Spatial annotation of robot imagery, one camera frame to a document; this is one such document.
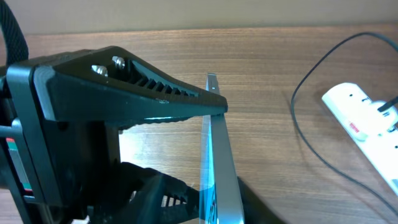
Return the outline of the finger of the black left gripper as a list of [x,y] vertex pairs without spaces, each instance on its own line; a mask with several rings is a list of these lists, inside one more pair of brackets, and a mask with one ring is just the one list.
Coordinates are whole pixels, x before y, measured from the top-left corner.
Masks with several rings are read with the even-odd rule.
[[183,223],[200,217],[200,192],[155,169],[121,162],[95,187],[90,223]]
[[225,97],[172,78],[116,46],[44,57],[33,84],[51,121],[134,126],[228,110]]

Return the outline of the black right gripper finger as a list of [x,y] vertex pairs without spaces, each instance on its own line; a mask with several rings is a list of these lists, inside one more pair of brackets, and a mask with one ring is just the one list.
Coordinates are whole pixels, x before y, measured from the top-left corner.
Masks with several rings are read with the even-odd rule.
[[268,204],[266,204],[245,181],[238,177],[239,191],[247,224],[286,224]]

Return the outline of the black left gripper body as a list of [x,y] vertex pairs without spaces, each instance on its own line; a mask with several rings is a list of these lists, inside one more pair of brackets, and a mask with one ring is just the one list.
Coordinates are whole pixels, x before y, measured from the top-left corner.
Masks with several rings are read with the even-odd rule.
[[20,62],[4,71],[1,105],[2,187],[24,223],[70,223],[87,217],[112,163],[118,130],[103,121],[52,121],[35,79],[52,68]]

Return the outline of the teal screen Galaxy smartphone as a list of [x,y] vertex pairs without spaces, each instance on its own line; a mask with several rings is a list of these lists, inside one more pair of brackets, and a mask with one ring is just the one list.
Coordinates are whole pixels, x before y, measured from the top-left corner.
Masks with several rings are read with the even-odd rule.
[[244,210],[234,165],[218,77],[209,73],[205,93],[216,111],[203,117],[201,129],[200,223],[244,223]]

